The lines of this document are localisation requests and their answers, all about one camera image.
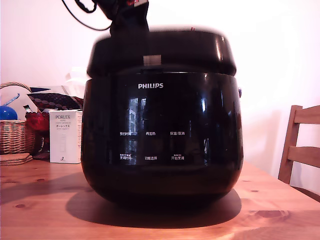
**table surface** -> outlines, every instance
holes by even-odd
[[[1,239],[320,239],[320,203],[243,164],[234,189],[202,210],[122,209],[88,185],[80,164],[1,167]]]

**red object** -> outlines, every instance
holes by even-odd
[[[131,5],[133,5],[133,4],[135,4],[135,0],[128,0],[128,1],[126,1],[126,4],[128,5],[128,6],[131,6]]]
[[[25,114],[26,124],[36,131],[48,132],[49,125],[49,113],[44,112],[27,112]]]

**white wall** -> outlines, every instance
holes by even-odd
[[[86,23],[109,25],[101,12],[87,15],[66,2]],[[148,23],[225,34],[243,92],[245,160],[277,177],[291,105],[320,105],[319,13],[318,0],[150,0]],[[1,82],[61,85],[72,67],[87,66],[93,43],[108,34],[80,25],[60,0],[1,0]],[[3,91],[2,101],[14,94]],[[298,144],[320,147],[319,133],[303,126]],[[294,164],[291,183],[320,193],[319,172]]]

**chair backrest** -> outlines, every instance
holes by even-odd
[[[303,109],[291,106],[278,179],[290,184],[294,162],[320,168],[320,147],[297,147],[300,124],[320,124],[320,105]]]

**blue object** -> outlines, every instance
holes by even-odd
[[[0,106],[0,120],[18,120],[18,115],[12,107]]]

